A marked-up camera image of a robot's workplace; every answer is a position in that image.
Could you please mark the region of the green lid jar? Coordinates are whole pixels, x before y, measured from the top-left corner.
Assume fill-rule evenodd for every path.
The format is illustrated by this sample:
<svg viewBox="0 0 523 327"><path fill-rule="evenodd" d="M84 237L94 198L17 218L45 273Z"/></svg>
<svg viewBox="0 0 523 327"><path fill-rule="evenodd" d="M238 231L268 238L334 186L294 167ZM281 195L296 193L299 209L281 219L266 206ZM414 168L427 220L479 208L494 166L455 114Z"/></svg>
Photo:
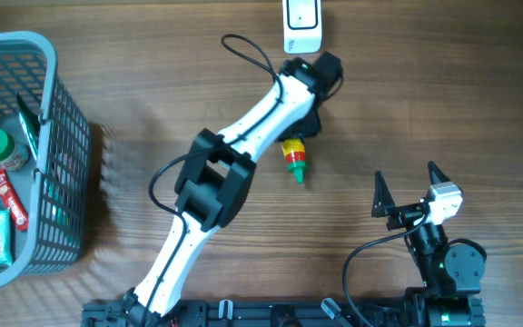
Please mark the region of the green lid jar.
<svg viewBox="0 0 523 327"><path fill-rule="evenodd" d="M0 166L8 171L21 169L30 158L25 144L3 129L0 129Z"/></svg>

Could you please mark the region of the red sauce bottle green cap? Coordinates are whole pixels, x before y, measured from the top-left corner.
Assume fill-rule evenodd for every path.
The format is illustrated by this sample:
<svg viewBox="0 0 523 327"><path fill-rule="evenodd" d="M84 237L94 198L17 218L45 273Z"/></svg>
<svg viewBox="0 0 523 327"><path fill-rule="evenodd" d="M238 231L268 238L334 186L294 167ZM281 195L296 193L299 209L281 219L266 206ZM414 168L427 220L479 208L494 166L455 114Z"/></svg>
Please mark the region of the red sauce bottle green cap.
<svg viewBox="0 0 523 327"><path fill-rule="evenodd" d="M300 138L286 139L281 142L281 149L288 165L288 171L298 184L303 184L307 169L304 142Z"/></svg>

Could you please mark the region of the red coffee stick sachet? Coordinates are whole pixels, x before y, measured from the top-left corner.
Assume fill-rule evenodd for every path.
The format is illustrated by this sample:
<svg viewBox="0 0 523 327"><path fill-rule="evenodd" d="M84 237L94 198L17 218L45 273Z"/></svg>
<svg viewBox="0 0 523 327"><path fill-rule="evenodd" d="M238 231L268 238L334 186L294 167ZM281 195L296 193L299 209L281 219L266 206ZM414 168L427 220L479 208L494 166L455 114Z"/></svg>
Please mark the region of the red coffee stick sachet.
<svg viewBox="0 0 523 327"><path fill-rule="evenodd" d="M28 230L29 215L4 168L0 168L0 198L10 210L15 227L21 232L26 232Z"/></svg>

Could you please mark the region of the green 3M gloves packet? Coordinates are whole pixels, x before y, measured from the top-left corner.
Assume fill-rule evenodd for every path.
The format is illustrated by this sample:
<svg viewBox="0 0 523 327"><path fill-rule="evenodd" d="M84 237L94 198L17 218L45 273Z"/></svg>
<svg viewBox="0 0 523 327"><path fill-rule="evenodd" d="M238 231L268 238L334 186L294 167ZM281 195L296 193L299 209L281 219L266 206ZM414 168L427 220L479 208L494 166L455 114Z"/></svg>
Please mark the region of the green 3M gloves packet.
<svg viewBox="0 0 523 327"><path fill-rule="evenodd" d="M37 160L39 133L41 127L40 122L38 120L38 116L29 109L29 107L27 106L23 97L20 94L16 95L16 102L18 106L20 124L24 131L32 156L35 160Z"/></svg>

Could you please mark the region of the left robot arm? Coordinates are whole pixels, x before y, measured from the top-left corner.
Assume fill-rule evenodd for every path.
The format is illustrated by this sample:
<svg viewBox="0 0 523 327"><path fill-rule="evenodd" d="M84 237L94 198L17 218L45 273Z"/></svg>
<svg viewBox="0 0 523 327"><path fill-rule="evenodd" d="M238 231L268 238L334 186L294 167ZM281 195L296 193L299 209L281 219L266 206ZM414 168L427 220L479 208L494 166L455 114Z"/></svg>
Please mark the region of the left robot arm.
<svg viewBox="0 0 523 327"><path fill-rule="evenodd" d="M243 207L257 163L274 143L312 115L343 76L339 57L325 52L308 63L284 62L268 93L221 131L199 132L174 185L173 224L151 270L123 298L132 326L159 326L180 301L205 244Z"/></svg>

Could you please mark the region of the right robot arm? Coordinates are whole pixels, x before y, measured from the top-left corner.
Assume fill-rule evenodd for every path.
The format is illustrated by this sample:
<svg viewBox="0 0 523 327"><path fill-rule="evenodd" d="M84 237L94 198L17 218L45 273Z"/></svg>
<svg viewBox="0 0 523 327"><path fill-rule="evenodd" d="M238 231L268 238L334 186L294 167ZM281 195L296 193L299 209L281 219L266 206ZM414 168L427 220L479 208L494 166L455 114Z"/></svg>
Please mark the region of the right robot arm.
<svg viewBox="0 0 523 327"><path fill-rule="evenodd" d="M450 240L443 224L463 203L463 191L434 162L428 163L430 187L418 202L395 204L385 178L375 173L371 215L386 217L387 229L403 237L423 285L409 287L401 298L380 303L377 326L484 326L481 279L487 252L470 239Z"/></svg>

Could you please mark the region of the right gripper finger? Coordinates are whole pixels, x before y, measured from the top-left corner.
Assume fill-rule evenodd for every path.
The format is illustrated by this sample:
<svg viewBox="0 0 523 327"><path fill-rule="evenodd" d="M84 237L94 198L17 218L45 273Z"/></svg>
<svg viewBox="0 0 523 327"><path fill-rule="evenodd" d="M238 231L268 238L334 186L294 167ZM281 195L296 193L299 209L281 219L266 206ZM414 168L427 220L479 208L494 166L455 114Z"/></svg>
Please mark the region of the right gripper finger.
<svg viewBox="0 0 523 327"><path fill-rule="evenodd" d="M428 162L428 171L429 171L429 179L430 184L439 184L439 183L448 183L450 181L450 178L447 177L437 166L437 164L434 161Z"/></svg>
<svg viewBox="0 0 523 327"><path fill-rule="evenodd" d="M386 217L394 214L396 204L381 171L375 173L374 196L371 208L372 217Z"/></svg>

